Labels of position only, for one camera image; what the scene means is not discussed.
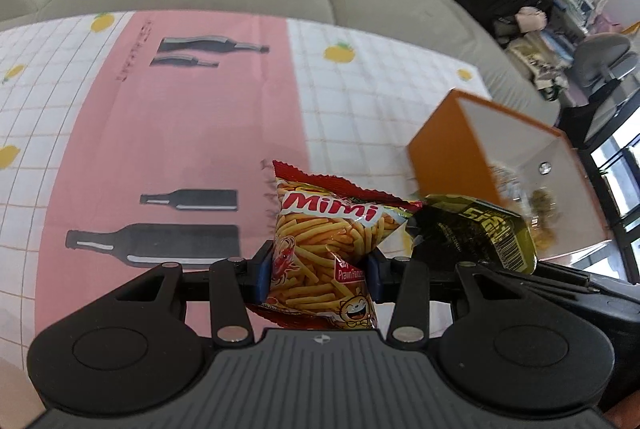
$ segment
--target white grid tablecloth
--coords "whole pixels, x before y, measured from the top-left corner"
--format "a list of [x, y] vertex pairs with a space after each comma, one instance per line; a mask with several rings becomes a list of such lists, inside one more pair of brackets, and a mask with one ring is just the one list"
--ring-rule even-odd
[[[0, 147], [18, 156], [0, 170], [0, 357], [26, 369], [34, 336], [35, 275], [44, 216], [58, 167], [84, 98], [133, 15], [91, 32], [95, 16], [0, 32]], [[485, 98], [478, 71], [396, 40], [288, 19], [313, 173], [344, 176], [365, 188], [407, 197], [416, 189], [404, 147], [452, 88]], [[348, 43], [355, 59], [337, 64], [325, 49]], [[463, 81], [459, 69], [472, 78]], [[402, 250], [399, 237], [385, 251]]]

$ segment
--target gray chair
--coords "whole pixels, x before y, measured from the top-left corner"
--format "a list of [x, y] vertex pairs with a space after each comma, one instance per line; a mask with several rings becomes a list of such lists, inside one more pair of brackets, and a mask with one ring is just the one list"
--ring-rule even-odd
[[588, 138], [638, 90], [635, 78], [625, 81], [639, 64], [638, 53], [631, 51], [631, 46], [630, 39], [622, 34], [596, 34], [576, 48], [574, 64], [566, 74], [582, 89], [587, 101], [577, 106], [564, 98], [558, 124], [574, 148], [585, 148]]

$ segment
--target yellow lemon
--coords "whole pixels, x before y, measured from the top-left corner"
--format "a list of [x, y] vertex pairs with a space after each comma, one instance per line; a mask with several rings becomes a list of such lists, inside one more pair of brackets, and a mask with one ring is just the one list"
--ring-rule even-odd
[[350, 63], [356, 58], [356, 53], [346, 43], [338, 43], [324, 51], [324, 58], [334, 63]]
[[24, 64], [18, 64], [14, 66], [7, 73], [5, 73], [4, 79], [2, 79], [2, 82], [5, 83], [9, 79], [13, 79], [16, 75], [19, 75], [20, 72], [22, 72], [22, 70], [24, 70]]
[[16, 148], [15, 146], [4, 146], [4, 148], [0, 148], [0, 169], [9, 167], [19, 152], [20, 148]]
[[98, 14], [94, 22], [91, 24], [91, 30], [94, 32], [102, 32], [103, 30], [107, 30], [114, 22], [115, 18], [113, 14]]
[[458, 70], [458, 77], [460, 77], [466, 83], [467, 81], [473, 79], [474, 75], [469, 70], [461, 68], [460, 70]]

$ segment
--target black bottle illustration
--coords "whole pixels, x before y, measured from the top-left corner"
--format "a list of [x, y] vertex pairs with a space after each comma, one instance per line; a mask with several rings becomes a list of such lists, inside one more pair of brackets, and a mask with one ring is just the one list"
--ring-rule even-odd
[[218, 68], [220, 63], [209, 63], [207, 61], [201, 61], [197, 57], [191, 55], [159, 55], [152, 59], [149, 66], [184, 66], [184, 67], [193, 67], [193, 66], [204, 66], [207, 68]]
[[169, 194], [143, 194], [141, 204], [168, 205], [179, 211], [237, 211], [235, 189], [178, 189]]
[[240, 256], [237, 225], [134, 223], [117, 232], [68, 231], [65, 246], [110, 254], [127, 265], [147, 268], [166, 261], [209, 268], [217, 259]]
[[203, 52], [213, 52], [218, 54], [228, 54], [231, 52], [254, 51], [261, 54], [268, 54], [269, 47], [252, 43], [238, 43], [228, 37], [221, 35], [204, 35], [200, 37], [165, 37], [158, 53], [173, 52], [176, 50], [200, 50]]

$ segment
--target open box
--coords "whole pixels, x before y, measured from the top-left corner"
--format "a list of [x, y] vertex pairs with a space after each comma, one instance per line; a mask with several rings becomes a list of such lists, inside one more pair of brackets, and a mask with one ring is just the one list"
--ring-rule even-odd
[[[558, 207], [550, 259], [609, 241], [593, 188], [564, 133], [500, 104], [452, 90], [408, 146], [420, 194], [460, 194], [513, 209], [500, 197], [491, 164], [518, 174], [527, 195], [549, 189]], [[543, 174], [543, 164], [551, 171]]]

